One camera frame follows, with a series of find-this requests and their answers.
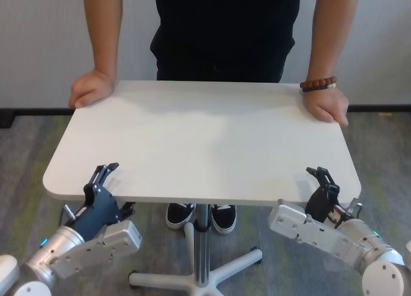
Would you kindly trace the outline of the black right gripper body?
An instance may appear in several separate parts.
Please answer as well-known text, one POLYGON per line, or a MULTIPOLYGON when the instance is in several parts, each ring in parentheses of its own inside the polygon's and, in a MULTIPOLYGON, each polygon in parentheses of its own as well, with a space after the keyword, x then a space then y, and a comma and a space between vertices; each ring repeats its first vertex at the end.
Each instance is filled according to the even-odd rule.
POLYGON ((319 186, 308 200, 305 213, 309 214, 314 220, 324 223, 334 206, 340 205, 338 202, 339 192, 340 187, 338 185, 319 186))

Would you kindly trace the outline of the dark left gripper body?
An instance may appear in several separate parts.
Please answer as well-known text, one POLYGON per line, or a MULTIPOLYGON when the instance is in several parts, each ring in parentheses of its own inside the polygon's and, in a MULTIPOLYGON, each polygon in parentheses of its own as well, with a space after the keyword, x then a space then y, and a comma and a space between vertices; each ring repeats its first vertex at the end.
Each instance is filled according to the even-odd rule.
POLYGON ((119 207, 112 194, 99 184, 84 186, 85 202, 75 214, 73 230, 84 242, 92 240, 106 225, 120 220, 119 207))

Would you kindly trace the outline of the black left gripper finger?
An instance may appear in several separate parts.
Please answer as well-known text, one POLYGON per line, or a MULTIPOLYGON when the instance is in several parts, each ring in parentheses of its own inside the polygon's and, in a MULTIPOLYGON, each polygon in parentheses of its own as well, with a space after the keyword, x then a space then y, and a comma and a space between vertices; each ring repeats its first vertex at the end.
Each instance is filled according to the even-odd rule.
POLYGON ((108 165, 99 165, 96 167, 89 181, 90 186, 99 187, 104 185, 107 177, 119 167, 118 162, 112 162, 108 165))
POLYGON ((135 213, 135 202, 125 202, 119 210, 119 220, 126 220, 135 213))

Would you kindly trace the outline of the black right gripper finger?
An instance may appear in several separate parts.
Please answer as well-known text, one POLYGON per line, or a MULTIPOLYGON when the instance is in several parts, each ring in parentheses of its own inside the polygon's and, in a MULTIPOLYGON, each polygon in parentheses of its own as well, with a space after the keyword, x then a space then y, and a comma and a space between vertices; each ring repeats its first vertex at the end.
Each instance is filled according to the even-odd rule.
POLYGON ((306 171, 317 179, 322 191, 337 191, 337 185, 326 168, 320 166, 317 168, 307 167, 306 171))

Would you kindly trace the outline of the person's left hand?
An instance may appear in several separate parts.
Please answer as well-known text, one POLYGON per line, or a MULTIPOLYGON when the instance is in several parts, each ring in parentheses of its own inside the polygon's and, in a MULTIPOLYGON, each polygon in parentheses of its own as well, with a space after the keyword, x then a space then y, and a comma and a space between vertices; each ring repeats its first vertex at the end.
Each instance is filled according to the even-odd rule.
POLYGON ((303 105, 319 121, 336 122, 342 127, 348 125, 349 100, 338 88, 305 92, 303 94, 303 105))

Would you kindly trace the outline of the person's right hand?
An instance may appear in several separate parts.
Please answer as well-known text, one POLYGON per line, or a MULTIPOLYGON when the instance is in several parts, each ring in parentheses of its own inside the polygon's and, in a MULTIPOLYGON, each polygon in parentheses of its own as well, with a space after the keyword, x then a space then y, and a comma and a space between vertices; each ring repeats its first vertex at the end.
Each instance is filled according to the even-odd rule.
POLYGON ((105 99, 113 93, 115 82, 115 76, 93 69, 73 82, 69 107, 80 109, 105 99))

